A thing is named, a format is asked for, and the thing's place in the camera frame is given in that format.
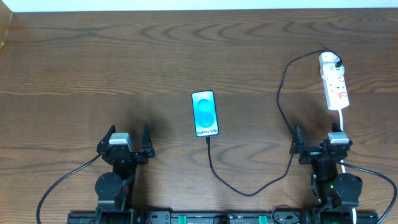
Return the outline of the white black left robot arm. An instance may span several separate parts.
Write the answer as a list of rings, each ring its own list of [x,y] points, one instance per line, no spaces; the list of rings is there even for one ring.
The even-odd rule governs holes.
[[[132,207],[132,191],[136,169],[146,165],[155,157],[149,128],[144,126],[141,151],[134,152],[128,133],[117,133],[115,126],[97,145],[102,160],[113,167],[111,172],[101,175],[95,183],[98,195],[96,223],[146,223],[144,212]]]

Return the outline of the blue Galaxy smartphone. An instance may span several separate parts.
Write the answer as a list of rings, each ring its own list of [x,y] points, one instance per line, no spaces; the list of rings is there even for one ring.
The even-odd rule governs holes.
[[[192,93],[193,117],[197,137],[219,134],[218,116],[213,90]]]

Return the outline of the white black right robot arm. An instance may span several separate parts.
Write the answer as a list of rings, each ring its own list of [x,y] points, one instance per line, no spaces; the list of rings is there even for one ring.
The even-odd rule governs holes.
[[[336,124],[319,146],[306,146],[302,130],[294,126],[290,154],[298,163],[312,167],[311,186],[320,203],[305,212],[303,223],[352,223],[352,209],[359,206],[363,181],[350,173],[339,173],[337,163],[348,156],[353,142]]]

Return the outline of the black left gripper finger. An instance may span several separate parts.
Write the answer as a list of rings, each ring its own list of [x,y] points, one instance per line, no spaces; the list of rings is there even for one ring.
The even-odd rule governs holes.
[[[103,139],[98,143],[96,152],[107,152],[111,148],[111,145],[109,143],[109,140],[111,138],[111,135],[116,132],[116,127],[115,125],[112,125],[109,129],[109,131],[105,134]]]
[[[141,147],[143,148],[147,157],[155,157],[155,149],[154,149],[152,141],[150,139],[149,126],[147,124],[144,126]]]

